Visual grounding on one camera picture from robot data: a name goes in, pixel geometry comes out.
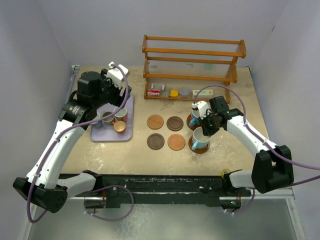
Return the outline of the teal mug white inside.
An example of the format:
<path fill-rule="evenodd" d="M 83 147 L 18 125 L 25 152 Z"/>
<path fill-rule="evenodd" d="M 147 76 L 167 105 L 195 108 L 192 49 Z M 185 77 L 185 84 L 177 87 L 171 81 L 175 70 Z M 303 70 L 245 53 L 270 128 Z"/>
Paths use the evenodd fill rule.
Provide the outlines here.
<path fill-rule="evenodd" d="M 199 111 L 198 110 L 192 110 L 191 115 L 192 115 L 192 120 L 190 122 L 190 125 L 191 126 L 194 126 L 194 125 L 200 126 L 200 123 L 198 121 L 198 118 L 200 117 Z"/>

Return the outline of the light blue tall mug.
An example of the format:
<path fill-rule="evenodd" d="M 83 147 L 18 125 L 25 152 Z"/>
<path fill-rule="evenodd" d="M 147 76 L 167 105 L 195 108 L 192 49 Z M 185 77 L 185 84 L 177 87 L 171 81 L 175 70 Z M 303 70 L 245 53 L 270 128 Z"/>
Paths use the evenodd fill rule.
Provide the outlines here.
<path fill-rule="evenodd" d="M 193 151 L 205 148 L 210 142 L 210 137 L 204 135 L 202 127 L 197 127 L 193 131 L 192 135 L 192 147 Z"/>

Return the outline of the ringed brown wooden coaster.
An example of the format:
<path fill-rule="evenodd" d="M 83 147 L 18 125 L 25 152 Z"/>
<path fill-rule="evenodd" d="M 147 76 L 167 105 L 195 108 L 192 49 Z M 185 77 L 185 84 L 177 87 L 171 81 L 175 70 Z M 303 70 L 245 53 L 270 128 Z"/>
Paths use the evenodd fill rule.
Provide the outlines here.
<path fill-rule="evenodd" d="M 199 126 L 198 125 L 190 125 L 190 122 L 192 120 L 192 115 L 189 114 L 187 119 L 186 119 L 186 124 L 188 126 L 189 129 L 191 129 L 192 131 L 194 131 L 196 128 L 198 128 Z"/>

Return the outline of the brown red mug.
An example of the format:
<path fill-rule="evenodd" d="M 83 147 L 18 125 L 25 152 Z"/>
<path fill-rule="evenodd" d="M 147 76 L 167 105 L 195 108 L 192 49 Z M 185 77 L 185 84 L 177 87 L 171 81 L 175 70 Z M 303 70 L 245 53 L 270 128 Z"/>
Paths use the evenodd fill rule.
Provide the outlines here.
<path fill-rule="evenodd" d="M 115 113 L 114 114 L 114 117 L 118 120 L 118 121 L 123 121 L 123 122 L 127 122 L 128 120 L 128 110 L 126 107 L 123 107 L 123 108 L 119 108 L 119 107 L 115 107 L 113 112 Z"/>

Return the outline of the dark walnut coaster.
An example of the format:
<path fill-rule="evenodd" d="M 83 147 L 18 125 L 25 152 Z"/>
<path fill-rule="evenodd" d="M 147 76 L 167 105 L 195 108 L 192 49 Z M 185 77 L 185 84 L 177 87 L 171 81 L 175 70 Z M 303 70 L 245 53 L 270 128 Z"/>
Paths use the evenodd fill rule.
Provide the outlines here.
<path fill-rule="evenodd" d="M 184 122 L 178 116 L 171 116 L 166 121 L 166 126 L 168 127 L 169 130 L 176 132 L 183 128 Z"/>

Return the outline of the orange terracotta coaster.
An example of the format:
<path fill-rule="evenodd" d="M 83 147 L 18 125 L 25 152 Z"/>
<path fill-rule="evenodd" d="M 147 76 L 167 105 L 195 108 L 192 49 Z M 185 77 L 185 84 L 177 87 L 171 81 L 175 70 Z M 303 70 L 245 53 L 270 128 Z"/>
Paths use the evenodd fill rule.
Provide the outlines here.
<path fill-rule="evenodd" d="M 182 150 L 185 147 L 185 138 L 180 134 L 172 134 L 167 140 L 167 144 L 170 149 L 174 151 Z"/>

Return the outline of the orange copper small cup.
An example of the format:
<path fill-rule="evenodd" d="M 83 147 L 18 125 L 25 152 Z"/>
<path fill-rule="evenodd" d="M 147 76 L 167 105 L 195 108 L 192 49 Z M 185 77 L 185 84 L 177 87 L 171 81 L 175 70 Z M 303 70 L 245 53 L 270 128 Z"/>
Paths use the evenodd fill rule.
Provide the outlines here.
<path fill-rule="evenodd" d="M 113 129 L 116 133 L 118 134 L 123 134 L 125 131 L 126 131 L 126 123 L 122 120 L 120 121 L 113 121 L 112 122 L 112 125 L 113 125 Z"/>

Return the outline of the light wood coaster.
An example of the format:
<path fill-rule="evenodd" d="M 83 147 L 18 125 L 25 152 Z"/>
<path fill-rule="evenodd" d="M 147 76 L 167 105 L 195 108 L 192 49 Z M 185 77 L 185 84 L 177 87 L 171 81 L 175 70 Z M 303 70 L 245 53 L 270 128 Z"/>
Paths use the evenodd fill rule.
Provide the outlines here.
<path fill-rule="evenodd" d="M 164 119 L 158 114 L 152 114 L 147 118 L 147 126 L 152 130 L 160 129 L 164 124 Z"/>

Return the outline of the grey blue mug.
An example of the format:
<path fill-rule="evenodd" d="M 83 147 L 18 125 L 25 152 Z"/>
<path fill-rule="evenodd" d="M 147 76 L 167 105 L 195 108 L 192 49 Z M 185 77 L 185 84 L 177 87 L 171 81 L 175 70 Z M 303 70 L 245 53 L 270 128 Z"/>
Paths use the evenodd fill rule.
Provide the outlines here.
<path fill-rule="evenodd" d="M 101 118 L 101 115 L 99 112 L 96 113 L 96 117 L 94 118 L 94 120 L 96 120 L 96 122 L 93 122 L 90 124 L 90 126 L 93 128 L 93 129 L 100 129 L 103 127 L 103 123 L 102 121 L 100 120 Z"/>

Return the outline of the dark brown coaster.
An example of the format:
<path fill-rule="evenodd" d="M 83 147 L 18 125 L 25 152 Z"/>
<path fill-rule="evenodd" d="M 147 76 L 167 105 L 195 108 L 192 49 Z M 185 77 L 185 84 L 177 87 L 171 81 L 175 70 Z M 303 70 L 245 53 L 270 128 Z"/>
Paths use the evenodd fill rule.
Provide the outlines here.
<path fill-rule="evenodd" d="M 147 145 L 152 150 L 159 150 L 164 146 L 164 144 L 165 144 L 165 139 L 159 133 L 153 133 L 149 135 L 147 138 Z"/>

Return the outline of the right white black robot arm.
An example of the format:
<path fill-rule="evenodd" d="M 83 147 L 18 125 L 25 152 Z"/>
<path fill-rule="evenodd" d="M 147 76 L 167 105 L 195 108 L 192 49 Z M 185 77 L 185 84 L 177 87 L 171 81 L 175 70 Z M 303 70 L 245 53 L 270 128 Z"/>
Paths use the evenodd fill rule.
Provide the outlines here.
<path fill-rule="evenodd" d="M 290 149 L 264 137 L 247 121 L 244 112 L 237 108 L 230 109 L 223 96 L 208 102 L 195 102 L 192 109 L 199 114 L 197 120 L 205 136 L 211 137 L 224 129 L 236 137 L 254 158 L 252 170 L 227 173 L 222 183 L 226 195 L 233 196 L 240 188 L 256 189 L 264 194 L 293 184 Z"/>

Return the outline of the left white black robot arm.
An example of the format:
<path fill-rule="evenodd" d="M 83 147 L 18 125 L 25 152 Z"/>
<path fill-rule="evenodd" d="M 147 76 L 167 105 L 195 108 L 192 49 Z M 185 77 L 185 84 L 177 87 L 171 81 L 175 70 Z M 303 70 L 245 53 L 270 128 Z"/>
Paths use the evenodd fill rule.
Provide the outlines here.
<path fill-rule="evenodd" d="M 97 110 L 111 104 L 124 107 L 132 88 L 127 83 L 130 72 L 123 65 L 112 64 L 101 72 L 84 72 L 77 80 L 77 89 L 69 96 L 58 116 L 53 135 L 35 166 L 18 177 L 13 188 L 27 201 L 27 210 L 34 204 L 46 212 L 58 212 L 66 200 L 88 192 L 98 196 L 103 191 L 102 177 L 90 170 L 60 179 L 60 173 L 73 147 L 90 124 L 95 123 Z"/>

